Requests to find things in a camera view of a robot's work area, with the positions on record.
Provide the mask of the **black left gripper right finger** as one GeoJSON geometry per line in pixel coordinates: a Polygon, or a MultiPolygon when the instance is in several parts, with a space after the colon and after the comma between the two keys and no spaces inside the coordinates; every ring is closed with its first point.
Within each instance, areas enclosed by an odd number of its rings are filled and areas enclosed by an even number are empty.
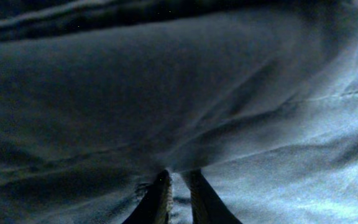
{"type": "Polygon", "coordinates": [[[190,190],[194,224],[242,224],[225,206],[200,170],[181,174],[190,190]]]}

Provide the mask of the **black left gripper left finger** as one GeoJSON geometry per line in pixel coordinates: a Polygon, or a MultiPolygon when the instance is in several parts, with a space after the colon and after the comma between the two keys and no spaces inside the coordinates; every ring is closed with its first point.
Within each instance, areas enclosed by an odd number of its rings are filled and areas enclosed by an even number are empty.
{"type": "Polygon", "coordinates": [[[164,170],[157,175],[138,206],[122,224],[168,224],[172,196],[171,178],[164,170]]]}

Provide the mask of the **dark navy shorts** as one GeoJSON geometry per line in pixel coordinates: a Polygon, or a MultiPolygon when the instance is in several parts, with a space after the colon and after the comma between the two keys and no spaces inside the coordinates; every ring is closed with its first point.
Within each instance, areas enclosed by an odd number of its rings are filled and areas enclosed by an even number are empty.
{"type": "Polygon", "coordinates": [[[75,1],[0,19],[0,223],[123,223],[200,170],[242,223],[358,223],[358,1],[75,1]]]}

